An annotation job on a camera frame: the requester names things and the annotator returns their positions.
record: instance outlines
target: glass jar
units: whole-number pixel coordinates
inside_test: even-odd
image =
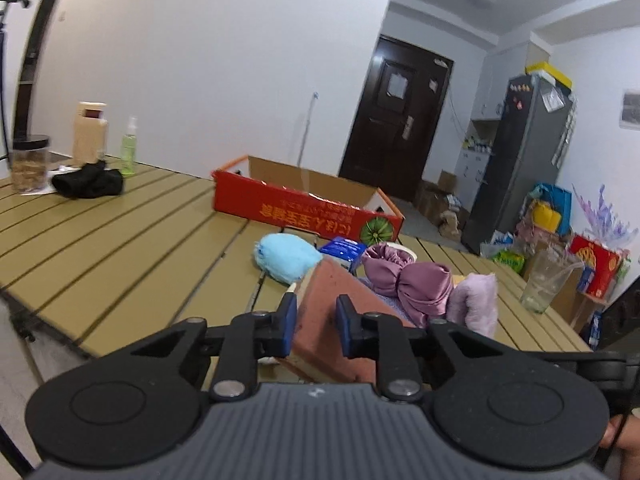
[[[38,191],[47,185],[49,137],[33,135],[14,139],[11,179],[18,193]]]

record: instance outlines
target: wooden slatted tabletop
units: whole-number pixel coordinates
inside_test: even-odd
[[[279,229],[213,211],[213,193],[210,180],[144,165],[123,195],[94,200],[19,196],[2,180],[4,296],[96,356],[186,317],[219,325],[274,310],[286,288],[255,267],[252,251]],[[496,340],[521,350],[588,350],[552,309],[539,316],[520,305],[524,280],[511,269],[416,238],[399,241],[455,274],[496,274]]]

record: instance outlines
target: watermelon graphic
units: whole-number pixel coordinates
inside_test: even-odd
[[[380,242],[391,240],[394,235],[394,227],[383,216],[374,216],[362,227],[360,240],[363,244],[372,246]]]

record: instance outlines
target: doorway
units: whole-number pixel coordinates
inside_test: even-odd
[[[452,69],[446,57],[381,36],[340,176],[413,201]]]

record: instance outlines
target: white cabinet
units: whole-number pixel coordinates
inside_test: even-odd
[[[529,43],[523,43],[484,58],[472,109],[473,120],[500,119],[509,79],[524,73],[528,50]]]
[[[456,164],[456,196],[467,211],[474,206],[488,162],[488,153],[460,151]]]

